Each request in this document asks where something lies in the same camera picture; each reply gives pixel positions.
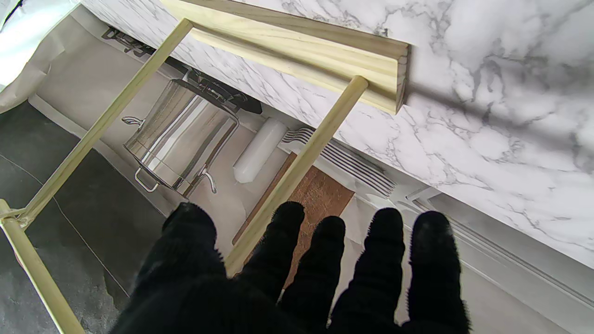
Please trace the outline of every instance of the marble pattern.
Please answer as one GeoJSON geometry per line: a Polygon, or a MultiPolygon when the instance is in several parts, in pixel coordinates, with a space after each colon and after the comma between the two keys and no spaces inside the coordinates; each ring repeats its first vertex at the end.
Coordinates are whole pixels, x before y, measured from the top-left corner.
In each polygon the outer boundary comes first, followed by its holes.
{"type": "MultiPolygon", "coordinates": [[[[594,268],[593,0],[247,0],[413,45],[397,116],[336,138],[594,268]]],[[[152,46],[159,0],[82,0],[152,46]]],[[[317,126],[337,94],[186,38],[175,58],[317,126]]]]}

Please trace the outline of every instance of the gloved hand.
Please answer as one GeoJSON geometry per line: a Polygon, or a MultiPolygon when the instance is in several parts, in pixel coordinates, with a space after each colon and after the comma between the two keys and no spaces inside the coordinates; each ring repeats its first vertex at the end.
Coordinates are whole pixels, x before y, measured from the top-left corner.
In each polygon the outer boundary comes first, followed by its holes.
{"type": "Polygon", "coordinates": [[[415,222],[410,320],[402,326],[394,323],[405,251],[400,213],[375,214],[329,326],[344,250],[342,219],[320,222],[279,300],[303,219],[299,203],[281,205],[242,272],[228,279],[214,249],[212,220],[199,207],[180,204],[163,225],[111,333],[468,333],[460,262],[442,214],[426,212],[415,222]]]}

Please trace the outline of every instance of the cooking pot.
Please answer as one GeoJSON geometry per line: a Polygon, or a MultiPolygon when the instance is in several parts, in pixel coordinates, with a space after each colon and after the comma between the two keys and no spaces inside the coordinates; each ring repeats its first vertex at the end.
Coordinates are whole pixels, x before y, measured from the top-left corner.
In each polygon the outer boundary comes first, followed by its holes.
{"type": "Polygon", "coordinates": [[[138,125],[124,147],[140,164],[134,178],[146,191],[152,193],[161,184],[188,198],[206,177],[216,193],[208,169],[239,126],[234,111],[216,96],[174,79],[145,119],[122,118],[138,125]],[[153,186],[139,179],[141,170],[154,179],[153,186]]]}

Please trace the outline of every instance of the gray floor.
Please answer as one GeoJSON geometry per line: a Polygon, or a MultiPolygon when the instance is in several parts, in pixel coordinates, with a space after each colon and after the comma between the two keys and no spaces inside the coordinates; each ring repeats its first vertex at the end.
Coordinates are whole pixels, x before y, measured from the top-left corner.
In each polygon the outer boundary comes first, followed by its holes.
{"type": "MultiPolygon", "coordinates": [[[[27,102],[0,114],[0,198],[24,207],[78,138],[27,102]]],[[[96,151],[27,235],[87,333],[105,333],[164,217],[96,151]]],[[[4,236],[0,333],[58,333],[4,236]]]]}

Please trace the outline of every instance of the pine wood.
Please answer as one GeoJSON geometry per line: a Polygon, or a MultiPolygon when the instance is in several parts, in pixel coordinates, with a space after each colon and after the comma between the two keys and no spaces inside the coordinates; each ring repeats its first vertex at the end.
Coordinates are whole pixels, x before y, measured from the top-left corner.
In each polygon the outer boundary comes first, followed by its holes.
{"type": "MultiPolygon", "coordinates": [[[[297,155],[294,153],[291,153],[287,157],[285,163],[268,186],[268,189],[266,189],[264,195],[262,195],[262,198],[260,198],[260,201],[254,207],[254,210],[252,210],[248,218],[245,220],[245,223],[239,229],[239,232],[237,232],[233,238],[234,244],[245,228],[251,223],[255,214],[272,192],[272,189],[280,181],[280,178],[285,174],[287,169],[289,169],[289,166],[296,157],[297,155]]],[[[329,177],[314,166],[311,166],[307,174],[305,174],[301,182],[299,182],[299,185],[291,194],[289,200],[303,204],[305,208],[305,219],[301,225],[301,230],[299,231],[299,239],[295,251],[293,252],[291,270],[285,282],[285,288],[293,282],[293,278],[295,277],[295,273],[299,266],[299,261],[307,249],[309,249],[315,227],[325,217],[339,216],[347,204],[349,204],[349,201],[354,194],[353,191],[348,190],[335,179],[329,177]]]]}
{"type": "Polygon", "coordinates": [[[369,81],[361,101],[390,114],[402,105],[407,43],[235,1],[162,2],[206,44],[335,92],[361,75],[369,81]]]}
{"type": "MultiPolygon", "coordinates": [[[[0,213],[6,213],[10,210],[6,201],[0,199],[0,213]]],[[[83,327],[68,306],[66,299],[64,299],[60,289],[53,281],[48,269],[45,268],[17,220],[10,217],[2,218],[0,219],[0,225],[2,225],[4,234],[6,234],[12,249],[14,249],[14,254],[21,267],[27,273],[60,333],[84,334],[83,327]]]]}
{"type": "Polygon", "coordinates": [[[118,97],[113,100],[109,107],[99,116],[89,131],[81,138],[78,144],[68,154],[52,176],[45,182],[33,199],[27,204],[24,216],[19,216],[19,221],[26,224],[25,228],[43,210],[52,197],[58,192],[62,184],[74,172],[78,164],[84,159],[93,145],[111,123],[132,101],[142,86],[150,79],[159,67],[165,62],[169,54],[184,39],[192,29],[192,22],[183,19],[163,41],[163,44],[153,53],[146,63],[138,70],[132,80],[124,87],[118,97]]]}
{"type": "Polygon", "coordinates": [[[350,81],[347,88],[340,95],[328,115],[326,115],[310,140],[297,155],[293,164],[291,164],[268,198],[266,198],[266,201],[254,216],[252,223],[248,225],[244,233],[237,240],[233,250],[225,259],[228,275],[234,275],[240,271],[244,260],[264,235],[264,231],[270,223],[270,218],[274,210],[289,199],[289,196],[313,165],[316,158],[322,152],[322,149],[332,139],[332,136],[366,88],[367,80],[358,75],[350,81]]]}

